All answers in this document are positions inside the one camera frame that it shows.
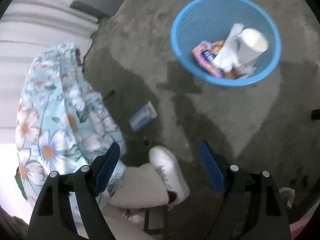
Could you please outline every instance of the concrete floor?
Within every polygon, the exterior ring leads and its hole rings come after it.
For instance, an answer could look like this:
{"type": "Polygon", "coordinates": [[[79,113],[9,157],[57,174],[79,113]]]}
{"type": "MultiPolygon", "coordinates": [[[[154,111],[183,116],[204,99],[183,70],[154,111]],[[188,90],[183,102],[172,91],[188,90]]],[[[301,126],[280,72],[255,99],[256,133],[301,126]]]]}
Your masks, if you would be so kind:
{"type": "Polygon", "coordinates": [[[150,100],[159,113],[134,134],[151,144],[128,140],[125,162],[147,162],[155,144],[177,155],[191,195],[171,212],[172,239],[203,238],[221,205],[198,157],[204,139],[230,163],[268,170],[278,187],[295,188],[296,203],[320,177],[320,123],[309,118],[320,105],[320,25],[306,2],[251,0],[279,28],[281,62],[261,82],[225,88],[193,77],[172,53],[172,22],[191,1],[126,0],[101,22],[85,59],[93,87],[116,91],[105,103],[127,136],[133,136],[128,119],[142,105],[150,100]]]}

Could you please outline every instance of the white sneaker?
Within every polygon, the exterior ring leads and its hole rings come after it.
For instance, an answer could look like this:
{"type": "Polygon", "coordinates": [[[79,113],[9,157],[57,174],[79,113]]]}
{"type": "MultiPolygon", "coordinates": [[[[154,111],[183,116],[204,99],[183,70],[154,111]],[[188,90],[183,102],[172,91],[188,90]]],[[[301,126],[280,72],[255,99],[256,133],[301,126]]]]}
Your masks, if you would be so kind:
{"type": "Polygon", "coordinates": [[[149,151],[149,161],[156,169],[168,191],[176,194],[177,198],[168,204],[169,210],[184,201],[190,193],[189,187],[183,178],[176,157],[167,148],[152,147],[149,151]]]}

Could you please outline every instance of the light blue floral cloth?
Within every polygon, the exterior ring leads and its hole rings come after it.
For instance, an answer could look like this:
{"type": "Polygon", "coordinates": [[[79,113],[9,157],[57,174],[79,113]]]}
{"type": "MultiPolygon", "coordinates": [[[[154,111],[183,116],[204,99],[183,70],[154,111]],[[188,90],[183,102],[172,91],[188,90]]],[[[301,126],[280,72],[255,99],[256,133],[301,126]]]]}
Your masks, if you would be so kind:
{"type": "MultiPolygon", "coordinates": [[[[90,165],[115,141],[121,155],[123,136],[100,93],[93,91],[78,66],[74,43],[59,45],[33,61],[19,102],[16,144],[21,180],[34,207],[48,174],[72,173],[90,165]]],[[[121,185],[125,165],[119,161],[105,192],[97,197],[104,206],[121,185]]],[[[70,195],[75,222],[82,223],[74,193],[70,195]]]]}

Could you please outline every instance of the cup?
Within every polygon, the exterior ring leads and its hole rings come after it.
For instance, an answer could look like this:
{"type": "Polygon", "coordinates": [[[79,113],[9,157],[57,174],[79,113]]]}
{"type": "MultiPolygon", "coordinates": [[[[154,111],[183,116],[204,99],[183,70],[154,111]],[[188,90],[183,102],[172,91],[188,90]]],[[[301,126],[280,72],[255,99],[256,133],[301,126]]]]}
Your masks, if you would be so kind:
{"type": "Polygon", "coordinates": [[[257,59],[268,49],[268,40],[256,29],[248,28],[238,35],[240,42],[237,52],[239,62],[247,64],[257,59]]]}

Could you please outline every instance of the blue trash bin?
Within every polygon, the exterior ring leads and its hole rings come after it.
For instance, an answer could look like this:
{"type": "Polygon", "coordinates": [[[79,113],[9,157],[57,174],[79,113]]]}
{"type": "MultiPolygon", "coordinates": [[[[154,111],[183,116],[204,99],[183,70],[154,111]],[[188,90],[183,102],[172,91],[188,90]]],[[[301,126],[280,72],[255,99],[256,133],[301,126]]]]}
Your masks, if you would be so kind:
{"type": "Polygon", "coordinates": [[[270,16],[248,0],[195,0],[176,17],[171,29],[171,45],[180,63],[194,75],[221,86],[244,86],[268,76],[281,56],[281,39],[270,16]],[[254,75],[246,79],[216,78],[201,68],[191,53],[203,40],[215,42],[227,38],[234,23],[260,31],[269,42],[255,67],[254,75]]]}

